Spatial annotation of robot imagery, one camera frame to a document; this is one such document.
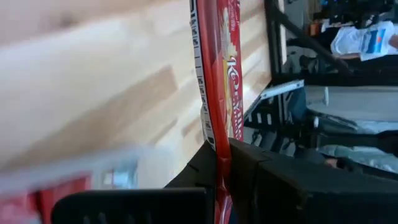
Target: blue logo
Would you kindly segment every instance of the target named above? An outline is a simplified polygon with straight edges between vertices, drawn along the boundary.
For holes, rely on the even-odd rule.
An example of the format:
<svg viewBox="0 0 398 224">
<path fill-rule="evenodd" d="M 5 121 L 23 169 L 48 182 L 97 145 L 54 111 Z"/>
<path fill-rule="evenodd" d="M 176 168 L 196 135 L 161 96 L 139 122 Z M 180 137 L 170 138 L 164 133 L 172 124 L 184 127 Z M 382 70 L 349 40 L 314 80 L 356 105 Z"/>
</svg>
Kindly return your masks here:
<svg viewBox="0 0 398 224">
<path fill-rule="evenodd" d="M 380 53 L 385 33 L 386 29 L 372 30 L 367 32 L 362 42 L 362 51 L 365 50 L 366 42 L 369 39 L 368 49 L 366 50 L 366 53 L 367 54 Z"/>
</svg>

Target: light wood surface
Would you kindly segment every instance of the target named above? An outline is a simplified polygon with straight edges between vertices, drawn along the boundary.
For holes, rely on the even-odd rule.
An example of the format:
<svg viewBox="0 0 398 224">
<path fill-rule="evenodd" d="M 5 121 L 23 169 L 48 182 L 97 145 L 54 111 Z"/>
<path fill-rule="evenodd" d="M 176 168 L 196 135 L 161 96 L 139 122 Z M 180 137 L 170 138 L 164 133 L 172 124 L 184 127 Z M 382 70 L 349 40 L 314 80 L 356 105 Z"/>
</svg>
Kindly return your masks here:
<svg viewBox="0 0 398 224">
<path fill-rule="evenodd" d="M 185 166 L 203 142 L 187 0 L 5 1 L 1 173 L 131 144 L 173 157 L 167 178 L 140 162 L 141 187 Z M 270 80 L 260 0 L 241 2 L 241 50 L 248 108 Z"/>
</svg>

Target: red package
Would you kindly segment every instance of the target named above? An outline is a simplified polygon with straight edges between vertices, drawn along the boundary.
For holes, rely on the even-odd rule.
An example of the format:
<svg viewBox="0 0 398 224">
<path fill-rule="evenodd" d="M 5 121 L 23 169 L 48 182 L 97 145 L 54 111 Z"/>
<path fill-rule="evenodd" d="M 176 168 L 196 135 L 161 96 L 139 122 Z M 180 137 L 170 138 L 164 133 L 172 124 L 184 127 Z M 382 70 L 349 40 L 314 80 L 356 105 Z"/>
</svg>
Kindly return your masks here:
<svg viewBox="0 0 398 224">
<path fill-rule="evenodd" d="M 216 223 L 228 223 L 232 206 L 228 137 L 243 140 L 239 19 L 238 0 L 191 0 L 203 134 L 217 154 Z"/>
<path fill-rule="evenodd" d="M 43 214 L 43 224 L 51 224 L 51 211 L 56 202 L 67 195 L 82 192 L 91 189 L 91 178 L 84 177 L 76 180 L 71 180 L 64 184 L 52 187 L 50 189 L 41 190 L 40 195 L 40 210 Z"/>
<path fill-rule="evenodd" d="M 0 223 L 40 224 L 34 194 L 21 194 L 9 199 L 0 199 Z"/>
</svg>

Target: white text on wrapper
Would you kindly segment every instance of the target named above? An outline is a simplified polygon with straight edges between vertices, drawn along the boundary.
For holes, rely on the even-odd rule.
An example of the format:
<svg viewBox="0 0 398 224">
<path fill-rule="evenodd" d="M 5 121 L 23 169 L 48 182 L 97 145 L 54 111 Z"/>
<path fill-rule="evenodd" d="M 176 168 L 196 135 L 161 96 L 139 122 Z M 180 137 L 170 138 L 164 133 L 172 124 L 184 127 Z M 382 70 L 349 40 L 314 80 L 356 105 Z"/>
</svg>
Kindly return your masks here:
<svg viewBox="0 0 398 224">
<path fill-rule="evenodd" d="M 227 61 L 227 74 L 230 78 L 232 78 L 233 84 L 234 84 L 234 93 L 233 93 L 233 113 L 234 113 L 234 130 L 235 130 L 235 137 L 238 139 L 242 138 L 242 106 L 241 106 L 241 101 L 239 100 L 239 73 L 236 70 L 236 59 L 234 57 L 231 57 Z"/>
</svg>

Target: wood grain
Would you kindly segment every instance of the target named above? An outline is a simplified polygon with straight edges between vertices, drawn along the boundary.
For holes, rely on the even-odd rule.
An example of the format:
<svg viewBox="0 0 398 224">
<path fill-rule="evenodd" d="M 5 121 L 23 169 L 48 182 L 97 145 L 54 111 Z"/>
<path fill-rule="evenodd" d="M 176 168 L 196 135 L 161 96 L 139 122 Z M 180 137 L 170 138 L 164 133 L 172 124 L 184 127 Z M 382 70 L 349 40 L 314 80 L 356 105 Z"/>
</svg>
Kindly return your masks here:
<svg viewBox="0 0 398 224">
<path fill-rule="evenodd" d="M 244 108 L 270 80 L 263 9 L 241 2 Z M 178 174 L 203 142 L 189 11 L 186 0 L 6 0 L 0 172 L 146 144 L 172 149 L 173 164 L 156 182 L 161 169 L 145 169 L 161 158 L 146 157 L 140 187 Z"/>
</svg>

